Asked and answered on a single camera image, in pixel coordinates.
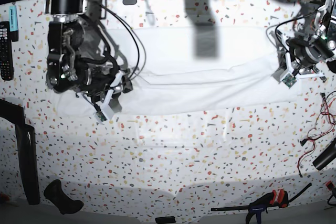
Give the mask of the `robot arm image left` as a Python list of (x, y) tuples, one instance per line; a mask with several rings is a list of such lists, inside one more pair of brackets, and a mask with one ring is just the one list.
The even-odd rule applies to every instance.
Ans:
[[(86, 14), (88, 4), (97, 1), (46, 0), (45, 14), (53, 17), (48, 25), (46, 84), (59, 115), (94, 116), (104, 122), (115, 115), (113, 103), (119, 96), (132, 90), (132, 74), (118, 64), (102, 27)], [(103, 42), (99, 57), (81, 55), (84, 25)]]

